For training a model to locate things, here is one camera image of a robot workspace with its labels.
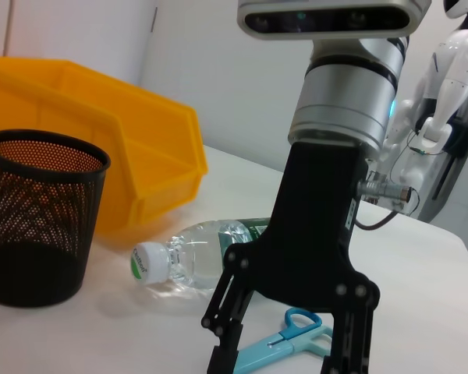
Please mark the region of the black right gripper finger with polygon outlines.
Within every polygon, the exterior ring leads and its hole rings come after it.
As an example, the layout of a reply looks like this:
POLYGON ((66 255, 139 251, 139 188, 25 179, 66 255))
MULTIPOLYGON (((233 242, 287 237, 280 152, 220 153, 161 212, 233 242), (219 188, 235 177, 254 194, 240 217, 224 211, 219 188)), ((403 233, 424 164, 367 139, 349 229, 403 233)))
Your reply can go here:
POLYGON ((208 373, 232 373, 238 358, 243 317, 254 293, 255 270, 225 269, 218 281, 201 326, 219 338, 207 367, 208 373))
POLYGON ((334 311, 331 351, 324 357, 322 374, 369 373, 374 308, 334 311))

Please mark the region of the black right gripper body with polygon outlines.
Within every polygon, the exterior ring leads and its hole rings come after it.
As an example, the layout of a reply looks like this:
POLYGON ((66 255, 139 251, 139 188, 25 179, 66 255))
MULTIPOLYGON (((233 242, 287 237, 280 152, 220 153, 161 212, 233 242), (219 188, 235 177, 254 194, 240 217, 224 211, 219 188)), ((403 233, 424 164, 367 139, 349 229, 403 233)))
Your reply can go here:
POLYGON ((374 310, 376 284, 356 271, 349 243, 367 164, 355 146, 294 143, 268 228, 236 245, 234 278, 225 304, 234 309, 248 291, 315 312, 374 310))

